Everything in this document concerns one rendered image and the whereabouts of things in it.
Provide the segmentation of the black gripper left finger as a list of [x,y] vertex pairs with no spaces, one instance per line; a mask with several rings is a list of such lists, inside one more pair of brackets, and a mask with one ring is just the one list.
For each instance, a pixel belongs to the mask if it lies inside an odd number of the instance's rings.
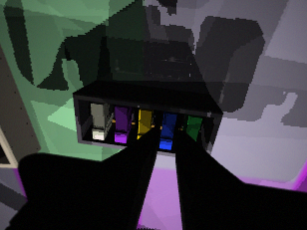
[[160,127],[103,161],[37,152],[23,157],[19,174],[33,195],[108,207],[112,230],[137,230],[154,170]]

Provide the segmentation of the yellow fuse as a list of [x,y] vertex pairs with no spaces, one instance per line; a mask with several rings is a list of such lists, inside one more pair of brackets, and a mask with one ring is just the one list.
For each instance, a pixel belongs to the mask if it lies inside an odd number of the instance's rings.
[[152,129],[154,110],[140,108],[138,138]]

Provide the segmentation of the green fuse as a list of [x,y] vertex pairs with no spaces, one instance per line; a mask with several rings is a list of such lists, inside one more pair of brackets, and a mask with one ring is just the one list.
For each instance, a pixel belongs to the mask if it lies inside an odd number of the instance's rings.
[[185,114],[182,130],[186,131],[196,141],[198,131],[200,130],[201,122],[202,122],[201,115]]

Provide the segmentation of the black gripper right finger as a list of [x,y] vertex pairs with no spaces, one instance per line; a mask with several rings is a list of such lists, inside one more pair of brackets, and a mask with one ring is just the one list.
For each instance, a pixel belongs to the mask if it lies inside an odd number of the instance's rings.
[[233,230],[242,215],[307,225],[307,192],[245,183],[181,129],[175,167],[182,230]]

